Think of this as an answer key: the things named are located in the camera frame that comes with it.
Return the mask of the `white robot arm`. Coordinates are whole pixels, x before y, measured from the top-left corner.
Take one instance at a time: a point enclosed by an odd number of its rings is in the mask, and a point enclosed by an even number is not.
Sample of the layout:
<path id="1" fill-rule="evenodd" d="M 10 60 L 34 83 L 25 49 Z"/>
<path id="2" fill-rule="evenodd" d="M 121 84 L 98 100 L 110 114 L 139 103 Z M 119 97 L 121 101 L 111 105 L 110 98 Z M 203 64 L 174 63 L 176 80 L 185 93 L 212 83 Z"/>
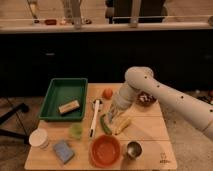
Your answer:
<path id="1" fill-rule="evenodd" d="M 129 109 L 141 92 L 152 95 L 170 106 L 213 141 L 213 106 L 158 82 L 149 67 L 130 67 L 125 82 L 113 95 L 109 109 L 113 119 Z"/>

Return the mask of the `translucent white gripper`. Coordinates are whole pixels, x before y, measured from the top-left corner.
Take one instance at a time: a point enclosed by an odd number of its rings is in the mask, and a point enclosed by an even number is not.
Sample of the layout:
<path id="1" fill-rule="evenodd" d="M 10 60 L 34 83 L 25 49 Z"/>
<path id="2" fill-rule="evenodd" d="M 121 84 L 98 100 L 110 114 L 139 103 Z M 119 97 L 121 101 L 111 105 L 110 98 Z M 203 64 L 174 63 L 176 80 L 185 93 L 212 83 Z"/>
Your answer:
<path id="1" fill-rule="evenodd" d="M 112 121 L 114 118 L 120 116 L 125 112 L 125 109 L 121 108 L 115 101 L 112 101 L 110 108 L 107 112 L 108 120 Z"/>

